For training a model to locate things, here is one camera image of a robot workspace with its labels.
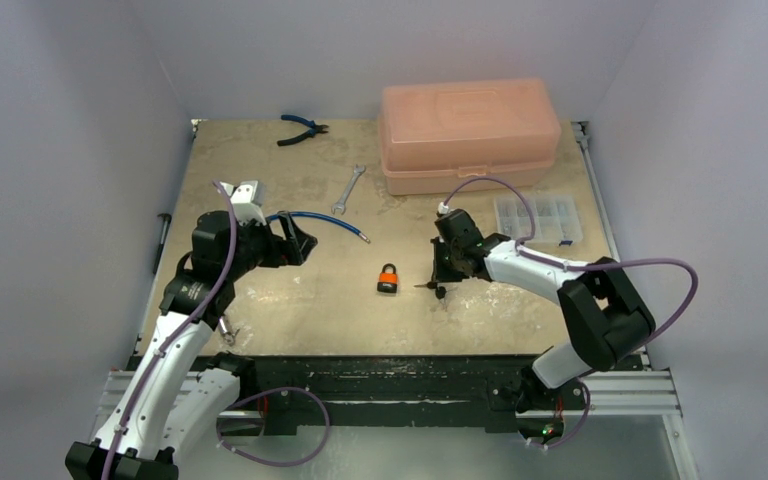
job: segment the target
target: pliers handle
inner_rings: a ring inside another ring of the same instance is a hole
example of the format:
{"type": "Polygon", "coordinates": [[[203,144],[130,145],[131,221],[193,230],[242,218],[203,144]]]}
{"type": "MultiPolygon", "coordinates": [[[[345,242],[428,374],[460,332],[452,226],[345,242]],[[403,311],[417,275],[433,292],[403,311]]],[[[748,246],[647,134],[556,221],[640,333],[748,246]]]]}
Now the pliers handle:
{"type": "Polygon", "coordinates": [[[328,125],[317,125],[316,122],[314,122],[313,120],[308,120],[306,118],[302,118],[296,115],[281,115],[281,120],[286,120],[288,122],[301,123],[302,125],[306,126],[308,130],[302,133],[301,135],[297,135],[293,138],[278,140],[277,143],[279,147],[286,147],[287,145],[295,145],[306,138],[311,138],[316,136],[317,133],[328,133],[328,125]]]}

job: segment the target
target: blue hose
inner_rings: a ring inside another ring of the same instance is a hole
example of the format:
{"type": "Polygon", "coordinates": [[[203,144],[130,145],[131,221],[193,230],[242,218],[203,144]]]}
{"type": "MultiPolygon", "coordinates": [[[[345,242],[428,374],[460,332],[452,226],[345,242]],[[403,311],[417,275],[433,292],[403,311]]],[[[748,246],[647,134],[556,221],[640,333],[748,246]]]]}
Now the blue hose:
{"type": "MultiPolygon", "coordinates": [[[[358,237],[360,237],[360,239],[363,240],[364,242],[372,243],[372,241],[366,235],[364,235],[359,228],[351,224],[348,224],[340,220],[339,218],[334,218],[331,215],[325,215],[325,214],[316,213],[316,212],[288,212],[288,213],[290,214],[291,217],[318,218],[319,220],[325,220],[326,222],[333,223],[334,225],[339,225],[345,228],[346,230],[354,233],[358,237]]],[[[278,214],[276,213],[266,217],[266,221],[271,222],[272,220],[275,220],[277,218],[278,218],[278,214]]]]}

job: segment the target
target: blue-handled pliers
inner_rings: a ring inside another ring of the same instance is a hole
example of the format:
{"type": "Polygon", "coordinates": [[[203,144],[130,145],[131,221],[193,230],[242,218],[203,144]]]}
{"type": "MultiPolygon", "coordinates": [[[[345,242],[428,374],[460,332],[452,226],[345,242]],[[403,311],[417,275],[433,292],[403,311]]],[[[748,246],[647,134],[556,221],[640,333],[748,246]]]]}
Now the blue-handled pliers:
{"type": "Polygon", "coordinates": [[[295,145],[306,138],[315,136],[317,133],[328,133],[328,125],[317,125],[313,120],[298,117],[296,115],[281,115],[281,120],[287,120],[289,122],[301,123],[306,126],[308,130],[303,134],[288,138],[286,140],[278,140],[279,147],[286,147],[287,145],[295,145]]]}

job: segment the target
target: wrench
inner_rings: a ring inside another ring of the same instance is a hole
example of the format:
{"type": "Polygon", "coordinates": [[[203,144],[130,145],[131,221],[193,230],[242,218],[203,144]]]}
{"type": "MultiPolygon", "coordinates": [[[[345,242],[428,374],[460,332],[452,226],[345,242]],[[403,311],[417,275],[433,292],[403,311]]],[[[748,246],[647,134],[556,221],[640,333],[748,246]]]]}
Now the wrench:
{"type": "Polygon", "coordinates": [[[340,215],[346,213],[346,200],[349,198],[349,194],[352,193],[352,189],[355,188],[355,183],[357,182],[357,179],[360,178],[361,174],[365,171],[366,171],[365,166],[355,165],[354,175],[352,175],[352,179],[349,180],[349,184],[346,185],[346,189],[343,190],[343,195],[340,197],[339,200],[337,200],[337,203],[331,206],[332,214],[336,214],[338,211],[340,212],[340,215]]]}

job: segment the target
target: pliers jaw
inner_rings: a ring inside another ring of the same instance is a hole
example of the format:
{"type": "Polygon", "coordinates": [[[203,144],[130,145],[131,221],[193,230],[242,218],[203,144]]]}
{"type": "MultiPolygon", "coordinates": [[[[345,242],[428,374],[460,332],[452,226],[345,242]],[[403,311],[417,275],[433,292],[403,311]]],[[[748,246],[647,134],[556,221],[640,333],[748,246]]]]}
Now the pliers jaw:
{"type": "Polygon", "coordinates": [[[313,120],[308,120],[296,115],[281,115],[281,120],[289,122],[301,123],[308,127],[308,130],[301,135],[297,135],[293,138],[287,138],[285,140],[278,140],[279,147],[286,147],[288,145],[295,145],[306,138],[315,137],[318,133],[328,133],[328,125],[317,125],[313,120]]]}

